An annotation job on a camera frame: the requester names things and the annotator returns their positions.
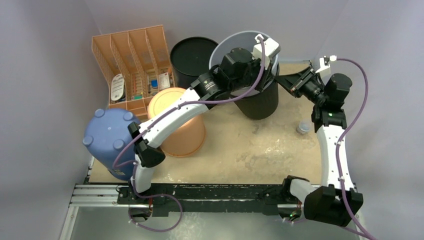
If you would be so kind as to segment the grey plastic bucket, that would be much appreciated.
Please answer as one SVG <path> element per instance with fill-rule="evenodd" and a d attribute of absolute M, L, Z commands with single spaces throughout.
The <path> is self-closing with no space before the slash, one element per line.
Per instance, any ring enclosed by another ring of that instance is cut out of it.
<path fill-rule="evenodd" d="M 225 38 L 221 43 L 217 45 L 217 47 L 212 52 L 209 58 L 209 64 L 208 64 L 209 69 L 211 69 L 214 65 L 221 64 L 224 55 L 229 53 L 234 48 L 242 48 L 252 52 L 254 46 L 257 44 L 255 37 L 259 34 L 261 34 L 264 37 L 265 41 L 267 40 L 267 38 L 270 37 L 266 33 L 263 33 L 260 31 L 242 31 Z M 277 54 L 272 60 L 273 65 L 272 65 L 271 73 L 273 76 L 279 75 L 280 70 L 279 70 L 278 58 L 279 57 Z M 245 93 L 249 88 L 250 87 L 241 88 L 239 90 L 231 92 L 230 95 L 232 96 L 232 98 L 238 97 L 242 95 L 243 93 Z M 260 92 L 258 90 L 254 89 L 249 94 L 247 94 L 246 97 L 251 97 L 259 93 Z"/>

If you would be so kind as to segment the black ribbed bin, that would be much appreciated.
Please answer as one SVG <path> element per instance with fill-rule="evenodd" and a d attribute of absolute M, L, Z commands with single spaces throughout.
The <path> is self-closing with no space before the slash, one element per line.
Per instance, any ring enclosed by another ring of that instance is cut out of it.
<path fill-rule="evenodd" d="M 263 92 L 244 97 L 234 103 L 249 119 L 265 119 L 271 116 L 278 107 L 278 84 L 275 81 L 272 81 Z"/>

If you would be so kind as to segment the dark navy cylindrical bin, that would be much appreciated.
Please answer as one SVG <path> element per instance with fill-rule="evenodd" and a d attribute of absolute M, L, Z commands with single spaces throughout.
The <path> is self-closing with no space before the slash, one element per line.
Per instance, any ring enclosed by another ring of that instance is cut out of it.
<path fill-rule="evenodd" d="M 175 86 L 187 89 L 209 70 L 210 57 L 218 43 L 210 38 L 193 36 L 179 41 L 170 52 Z"/>

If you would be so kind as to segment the orange plastic bucket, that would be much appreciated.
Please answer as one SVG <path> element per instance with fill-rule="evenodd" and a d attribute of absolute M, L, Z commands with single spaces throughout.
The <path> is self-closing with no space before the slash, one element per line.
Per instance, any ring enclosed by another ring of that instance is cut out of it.
<path fill-rule="evenodd" d="M 208 108 L 204 104 L 188 104 L 198 101 L 199 95 L 192 89 L 171 87 L 157 93 L 148 105 L 150 126 L 158 120 L 143 139 L 153 148 L 161 148 L 167 155 L 183 158 L 198 151 L 206 139 L 206 127 L 202 113 Z"/>

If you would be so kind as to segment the large blue plastic bucket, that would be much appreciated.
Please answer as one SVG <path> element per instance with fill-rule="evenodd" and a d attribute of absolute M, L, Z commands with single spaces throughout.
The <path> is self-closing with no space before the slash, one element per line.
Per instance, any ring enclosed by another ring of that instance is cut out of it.
<path fill-rule="evenodd" d="M 82 144 L 112 176 L 128 181 L 133 174 L 131 165 L 113 169 L 113 162 L 122 149 L 133 139 L 128 131 L 131 123 L 140 123 L 132 112 L 122 108 L 102 109 L 94 112 L 87 124 Z"/>

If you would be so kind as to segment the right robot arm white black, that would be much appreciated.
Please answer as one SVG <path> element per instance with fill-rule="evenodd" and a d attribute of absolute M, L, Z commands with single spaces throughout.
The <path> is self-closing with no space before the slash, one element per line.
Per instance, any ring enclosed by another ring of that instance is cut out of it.
<path fill-rule="evenodd" d="M 306 97 L 313 103 L 311 121 L 321 156 L 321 185 L 312 186 L 309 180 L 289 175 L 282 182 L 280 196 L 288 204 L 302 203 L 308 220 L 346 227 L 364 203 L 351 180 L 347 156 L 348 128 L 343 110 L 352 80 L 334 73 L 326 84 L 312 68 L 302 72 L 279 75 L 275 81 L 295 98 Z"/>

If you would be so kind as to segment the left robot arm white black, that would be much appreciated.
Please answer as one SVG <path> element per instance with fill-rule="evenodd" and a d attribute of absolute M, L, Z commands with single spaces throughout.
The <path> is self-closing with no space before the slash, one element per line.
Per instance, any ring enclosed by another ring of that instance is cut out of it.
<path fill-rule="evenodd" d="M 268 82 L 275 53 L 261 44 L 255 45 L 252 51 L 236 47 L 223 56 L 221 63 L 201 74 L 181 97 L 157 116 L 128 126 L 132 140 L 127 147 L 132 147 L 135 153 L 130 178 L 133 188 L 129 193 L 132 201 L 138 205 L 148 201 L 154 169 L 166 158 L 160 147 L 166 138 L 214 106 L 262 90 Z"/>

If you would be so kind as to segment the small clear plastic cup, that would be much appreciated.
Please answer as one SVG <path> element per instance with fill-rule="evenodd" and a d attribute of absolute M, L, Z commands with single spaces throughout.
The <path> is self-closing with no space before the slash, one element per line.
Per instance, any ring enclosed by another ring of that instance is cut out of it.
<path fill-rule="evenodd" d="M 312 123 L 307 120 L 300 121 L 296 127 L 296 132 L 301 135 L 308 134 L 311 130 L 312 130 Z"/>

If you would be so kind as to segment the small boxes in organizer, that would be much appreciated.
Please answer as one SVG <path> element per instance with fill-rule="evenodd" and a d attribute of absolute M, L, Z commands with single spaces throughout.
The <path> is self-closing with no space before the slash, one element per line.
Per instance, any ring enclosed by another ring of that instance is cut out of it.
<path fill-rule="evenodd" d="M 134 73 L 131 75 L 130 81 L 131 94 L 130 100 L 139 100 L 155 96 L 158 92 L 174 87 L 172 77 L 168 72 L 162 70 L 159 75 L 154 71 L 145 73 Z"/>

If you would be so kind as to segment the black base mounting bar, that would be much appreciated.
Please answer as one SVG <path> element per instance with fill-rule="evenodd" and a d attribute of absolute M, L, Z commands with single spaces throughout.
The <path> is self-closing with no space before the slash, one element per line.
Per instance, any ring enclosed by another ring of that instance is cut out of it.
<path fill-rule="evenodd" d="M 289 217 L 301 204 L 282 184 L 153 183 L 136 194 L 131 185 L 118 188 L 117 203 L 152 210 L 155 217 L 171 212 L 261 213 Z"/>

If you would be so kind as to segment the orange plastic file organizer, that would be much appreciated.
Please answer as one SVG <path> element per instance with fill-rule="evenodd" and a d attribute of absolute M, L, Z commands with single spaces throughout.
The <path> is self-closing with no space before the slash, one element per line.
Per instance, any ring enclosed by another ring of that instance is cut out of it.
<path fill-rule="evenodd" d="M 111 101 L 108 96 L 108 108 L 125 109 L 137 116 L 141 121 L 148 118 L 148 105 L 152 98 L 130 100 L 131 76 L 154 71 L 158 76 L 165 70 L 172 77 L 176 87 L 169 48 L 162 25 L 102 34 L 92 37 L 92 53 L 101 69 L 111 92 L 113 77 L 122 74 L 125 80 L 125 99 Z"/>

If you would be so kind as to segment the white oval package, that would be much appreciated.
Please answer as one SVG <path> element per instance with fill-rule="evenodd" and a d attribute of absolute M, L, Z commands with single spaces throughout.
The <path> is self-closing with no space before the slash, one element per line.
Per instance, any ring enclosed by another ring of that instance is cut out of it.
<path fill-rule="evenodd" d="M 120 73 L 113 77 L 110 83 L 110 100 L 112 102 L 123 101 L 126 97 L 124 76 Z"/>

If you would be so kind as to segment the aluminium frame rail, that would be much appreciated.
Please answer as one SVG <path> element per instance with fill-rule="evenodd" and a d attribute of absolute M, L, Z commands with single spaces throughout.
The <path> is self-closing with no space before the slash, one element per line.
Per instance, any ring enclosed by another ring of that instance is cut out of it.
<path fill-rule="evenodd" d="M 81 184 L 74 187 L 71 205 L 78 207 L 128 207 L 119 205 L 118 189 L 128 184 Z"/>

